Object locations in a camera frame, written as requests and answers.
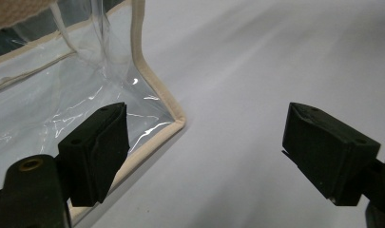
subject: transparent plastic sheet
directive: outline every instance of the transparent plastic sheet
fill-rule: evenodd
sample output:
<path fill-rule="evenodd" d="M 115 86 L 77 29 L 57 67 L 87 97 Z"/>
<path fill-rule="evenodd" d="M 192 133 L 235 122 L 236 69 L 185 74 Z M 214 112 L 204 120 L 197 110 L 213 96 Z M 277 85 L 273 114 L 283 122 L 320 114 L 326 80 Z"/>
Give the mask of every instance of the transparent plastic sheet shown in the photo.
<path fill-rule="evenodd" d="M 0 188 L 13 162 L 56 156 L 101 106 L 127 104 L 129 155 L 174 123 L 133 62 L 129 2 L 106 16 L 103 0 L 62 0 L 0 32 L 7 47 L 21 45 L 0 51 Z"/>

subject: clear plastic bag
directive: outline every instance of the clear plastic bag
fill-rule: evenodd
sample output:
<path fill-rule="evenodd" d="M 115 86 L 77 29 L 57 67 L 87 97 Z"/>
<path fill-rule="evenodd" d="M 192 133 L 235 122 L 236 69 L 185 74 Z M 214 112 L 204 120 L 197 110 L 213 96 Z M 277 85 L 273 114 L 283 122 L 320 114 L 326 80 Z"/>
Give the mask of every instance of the clear plastic bag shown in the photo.
<path fill-rule="evenodd" d="M 0 47 L 13 49 L 0 49 L 0 188 L 10 164 L 35 154 L 56 156 L 57 143 L 101 106 L 127 104 L 130 156 L 182 116 L 179 108 L 171 110 L 177 105 L 154 75 L 147 82 L 148 70 L 141 73 L 135 63 L 140 37 L 131 33 L 142 23 L 132 17 L 135 5 L 144 2 L 61 0 L 0 30 Z"/>

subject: woven beige fabric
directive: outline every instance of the woven beige fabric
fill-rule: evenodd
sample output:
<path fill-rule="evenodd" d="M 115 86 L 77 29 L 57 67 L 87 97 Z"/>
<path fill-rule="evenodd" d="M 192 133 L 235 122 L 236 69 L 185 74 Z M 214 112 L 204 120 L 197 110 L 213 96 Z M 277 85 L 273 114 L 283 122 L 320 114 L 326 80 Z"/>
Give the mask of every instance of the woven beige fabric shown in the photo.
<path fill-rule="evenodd" d="M 0 29 L 38 14 L 57 0 L 0 0 Z"/>

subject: white surface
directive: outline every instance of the white surface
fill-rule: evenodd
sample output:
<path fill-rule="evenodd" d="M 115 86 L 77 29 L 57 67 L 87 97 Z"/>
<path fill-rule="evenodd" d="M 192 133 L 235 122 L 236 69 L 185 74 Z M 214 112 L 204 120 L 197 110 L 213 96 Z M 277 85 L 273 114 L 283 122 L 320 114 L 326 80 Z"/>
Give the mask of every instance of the white surface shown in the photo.
<path fill-rule="evenodd" d="M 385 161 L 385 0 L 147 0 L 144 55 L 187 127 L 79 227 L 365 227 L 280 151 L 299 102 Z"/>

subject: beige fabric trim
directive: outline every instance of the beige fabric trim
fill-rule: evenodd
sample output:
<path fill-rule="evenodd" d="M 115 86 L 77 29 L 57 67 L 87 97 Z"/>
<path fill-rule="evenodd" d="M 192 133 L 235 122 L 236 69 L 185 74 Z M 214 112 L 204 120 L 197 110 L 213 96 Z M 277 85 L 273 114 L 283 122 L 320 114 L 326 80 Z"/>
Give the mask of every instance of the beige fabric trim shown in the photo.
<path fill-rule="evenodd" d="M 160 97 L 162 102 L 168 108 L 172 117 L 175 119 L 175 123 L 167 126 L 159 133 L 157 133 L 152 139 L 143 144 L 139 149 L 133 152 L 125 161 L 122 168 L 115 176 L 109 193 L 114 191 L 118 185 L 129 177 L 139 166 L 142 165 L 163 143 L 168 141 L 175 133 L 180 131 L 185 125 L 185 115 L 182 108 L 169 93 L 164 84 L 155 75 L 155 73 L 148 66 L 142 53 L 142 24 L 144 20 L 144 0 L 132 1 L 132 25 L 131 25 L 131 47 L 132 57 L 136 68 L 147 81 L 147 83 L 153 88 L 153 90 Z M 82 217 L 89 213 L 92 208 L 86 207 L 72 207 L 69 206 L 70 215 L 72 217 L 73 224 L 78 223 Z"/>
<path fill-rule="evenodd" d="M 0 29 L 38 14 L 53 2 L 56 0 L 0 0 Z"/>

